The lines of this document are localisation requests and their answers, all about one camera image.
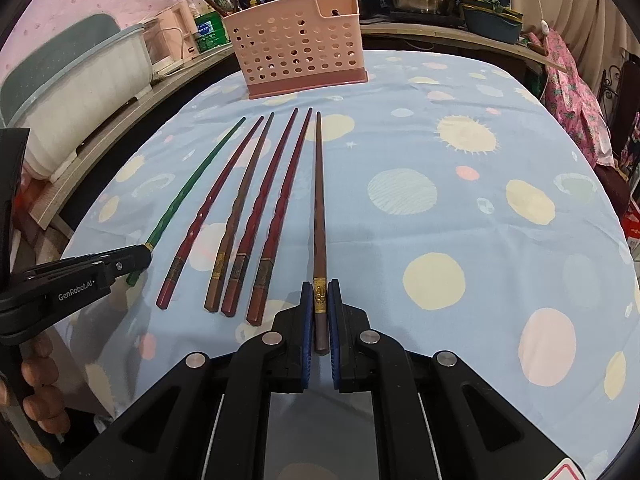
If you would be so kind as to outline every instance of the tablecloth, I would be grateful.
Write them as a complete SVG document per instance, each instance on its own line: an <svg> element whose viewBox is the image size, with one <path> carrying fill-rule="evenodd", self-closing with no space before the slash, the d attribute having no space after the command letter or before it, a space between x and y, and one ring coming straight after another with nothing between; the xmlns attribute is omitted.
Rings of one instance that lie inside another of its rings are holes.
<svg viewBox="0 0 640 480"><path fill-rule="evenodd" d="M640 292L620 224L553 117L490 64L366 52L369 82L249 100L240 73L201 92L118 172L65 256L143 243L194 168L244 126L193 187L135 288L122 280L57 325L114 415L192 351L217 356L268 330L312 277L314 125L303 145L265 322L243 322L258 254L294 141L265 209L239 303L204 310L210 272L250 150L198 234L168 310L162 280L210 186L257 116L275 111L238 243L294 107L322 112L329 278L407 350L456 352L594 479L628 437L640 399ZM369 394L332 389L314 357L302 396L274 396L265 478L377 477Z"/></svg>

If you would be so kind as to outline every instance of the finger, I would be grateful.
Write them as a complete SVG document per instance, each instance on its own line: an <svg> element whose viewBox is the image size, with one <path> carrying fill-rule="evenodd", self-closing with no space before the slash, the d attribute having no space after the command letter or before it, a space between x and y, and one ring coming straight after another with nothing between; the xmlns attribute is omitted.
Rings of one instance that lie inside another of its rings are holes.
<svg viewBox="0 0 640 480"><path fill-rule="evenodd" d="M51 342L50 337L44 332L41 332L34 337L31 340L31 345L33 346L33 351L38 357L49 357L51 352L53 352L53 343Z"/></svg>
<svg viewBox="0 0 640 480"><path fill-rule="evenodd" d="M9 405L9 390L4 384L4 381L0 380L0 406Z"/></svg>
<svg viewBox="0 0 640 480"><path fill-rule="evenodd" d="M62 413L65 402L62 392L55 386L42 386L23 400L22 408L31 420L45 420Z"/></svg>
<svg viewBox="0 0 640 480"><path fill-rule="evenodd" d="M30 357L22 362L22 376L29 386L41 386L55 383L59 373L51 357Z"/></svg>
<svg viewBox="0 0 640 480"><path fill-rule="evenodd" d="M59 415L38 421L38 426L47 433L66 433L71 427L71 421L66 412L62 412Z"/></svg>

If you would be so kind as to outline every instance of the label sticker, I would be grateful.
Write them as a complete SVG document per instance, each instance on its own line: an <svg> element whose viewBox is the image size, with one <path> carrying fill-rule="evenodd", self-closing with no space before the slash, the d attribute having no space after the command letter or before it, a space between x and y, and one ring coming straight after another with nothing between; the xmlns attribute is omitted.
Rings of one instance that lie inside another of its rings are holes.
<svg viewBox="0 0 640 480"><path fill-rule="evenodd" d="M570 458L565 458L544 480L584 480L584 477Z"/></svg>

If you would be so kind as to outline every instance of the chopstick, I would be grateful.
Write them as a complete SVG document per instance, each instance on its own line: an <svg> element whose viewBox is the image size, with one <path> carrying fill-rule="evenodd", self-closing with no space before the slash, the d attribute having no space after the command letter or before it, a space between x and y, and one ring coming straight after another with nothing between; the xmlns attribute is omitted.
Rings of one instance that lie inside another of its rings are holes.
<svg viewBox="0 0 640 480"><path fill-rule="evenodd" d="M316 352L329 352L326 324L326 231L324 228L324 176L322 173L322 117L316 114L316 189L314 197L314 325Z"/></svg>
<svg viewBox="0 0 640 480"><path fill-rule="evenodd" d="M218 255L216 256L216 263L213 267L211 279L209 280L209 288L207 289L207 297L204 300L204 308L210 312L217 312L220 307L220 299L222 298L222 289L225 286L226 268L229 264L229 257L231 256L231 250L234 246L234 239L236 237L236 231L238 230L238 224L240 223L240 215L242 214L242 208L246 201L247 193L249 192L249 186L251 186L251 180L254 177L255 167L258 165L258 158L262 151L264 139L267 137L271 122L273 121L274 113L272 112L267 119L267 123L264 125L262 134L258 138L258 142L255 145L254 152L251 155L249 164L244 170L244 176L240 182L238 188L238 196L234 200L234 204L231 208L231 214L226 221L225 234L220 240L220 246L218 248Z"/></svg>
<svg viewBox="0 0 640 480"><path fill-rule="evenodd" d="M226 16L226 10L224 10L222 7L220 7L216 2L214 2L213 0L204 0L204 2L209 6L212 7L213 10L215 10L220 16L222 16L223 18Z"/></svg>
<svg viewBox="0 0 640 480"><path fill-rule="evenodd" d="M287 143L287 140L289 139L289 134L293 127L293 123L296 120L297 114L298 109L296 108L295 110L293 110L293 113L291 114L291 117L289 119L289 123L287 123L287 127L284 129L284 133L280 138L280 142L278 143L278 146L273 153L273 157L271 158L271 162L269 163L267 172L264 175L262 185L260 186L258 198L255 199L254 208L252 209L251 216L249 216L249 219L246 223L244 235L242 236L240 244L238 245L238 253L236 254L234 264L231 267L231 274L229 275L229 280L226 284L225 297L222 300L222 307L220 308L220 312L222 312L222 314L227 317L233 317L236 315L236 310L238 309L238 300L240 298L240 291L242 290L242 284L244 283L246 268L249 264L249 259L251 258L251 252L254 248L255 235L258 232L260 218L262 217L262 213L264 212L264 207L266 206L269 191L271 189L271 184L273 183L273 179L276 175L278 164L280 163L280 159L282 158L284 147Z"/></svg>
<svg viewBox="0 0 640 480"><path fill-rule="evenodd" d="M220 193L220 190L226 182L229 173L231 173L231 170L233 169L235 163L238 161L238 158L240 157L242 151L247 146L249 140L254 136L255 131L258 129L258 126L260 126L260 123L263 119L264 117L260 116L260 118L255 122L254 126L251 128L249 133L246 134L246 137L242 140L238 148L235 150L234 154L229 159L228 163L220 173L220 176L211 187L211 190L209 191L209 194L207 195L204 203L200 207L196 218L191 223L191 226L187 231L187 235L184 237L184 240L180 244L177 253L175 253L174 260L169 267L169 271L164 278L164 283L162 283L160 293L158 294L158 298L156 299L156 305L162 310L165 310L169 306L169 301L171 301L171 296L174 293L175 285L180 278L180 274L182 272L182 269L184 268L184 264L187 261L189 253L191 252L193 242L200 232L200 228L204 223L204 219L207 217L207 214L209 214L211 205Z"/></svg>
<svg viewBox="0 0 640 480"><path fill-rule="evenodd" d="M204 170L207 169L208 165L211 163L214 157L218 154L218 152L222 149L222 147L226 144L226 142L231 138L231 136L236 132L236 130L240 126L242 126L242 123L244 123L245 119L246 119L245 117L240 119L236 123L236 125L229 130L229 133L226 134L222 140L220 140L220 142L216 145L216 147L213 150L211 150L209 155L207 155L207 158L205 158L202 161L202 163L196 168L196 171L194 171L193 174L189 177L189 179L187 180L187 183L184 186L182 186L182 189L180 190L178 195L174 198L174 201L171 202L171 205L166 210L166 212L162 215L162 218L159 220L158 224L156 225L152 233L149 235L149 238L146 240L145 245L149 248L149 250L151 251L154 250L154 247L160 241L160 237L162 236L162 233L164 233L164 230L169 225L171 218L174 217L175 212L178 211L178 208L180 207L180 204L182 203L184 198L189 194L189 192L191 191L191 188L193 188L194 184L202 176L202 173L204 173ZM127 276L127 285L129 286L136 285L140 277L140 273L141 272L139 270L136 270L135 272L132 272L129 276Z"/></svg>
<svg viewBox="0 0 640 480"><path fill-rule="evenodd" d="M262 256L260 257L260 263L258 264L258 272L255 277L254 289L251 293L249 309L246 314L247 322L253 326L261 325L262 317L264 316L264 306L269 293L271 271L273 270L273 265L276 260L278 243L280 241L282 225L284 224L284 215L287 212L291 188L293 187L293 179L298 168L298 161L300 160L300 153L302 152L302 144L305 140L306 129L309 126L312 111L313 110L309 108L309 111L306 113L305 122L302 124L302 129L300 130L298 141L296 142L296 147L293 150L289 167L287 168L287 173L284 176L282 188L280 188L280 196L278 197L276 209L273 213L271 224L269 225L267 241L262 249Z"/></svg>

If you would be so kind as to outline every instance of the floral fabric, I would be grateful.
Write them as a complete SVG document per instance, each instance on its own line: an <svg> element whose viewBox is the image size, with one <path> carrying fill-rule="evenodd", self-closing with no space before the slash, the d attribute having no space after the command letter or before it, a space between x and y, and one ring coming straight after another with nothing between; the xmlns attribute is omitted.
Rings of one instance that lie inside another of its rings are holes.
<svg viewBox="0 0 640 480"><path fill-rule="evenodd" d="M529 39L541 44L535 34ZM549 57L566 68L566 73L548 67L544 98L546 109L556 118L591 167L615 166L609 129L596 96L578 74L574 57L560 34L551 30L546 37Z"/></svg>

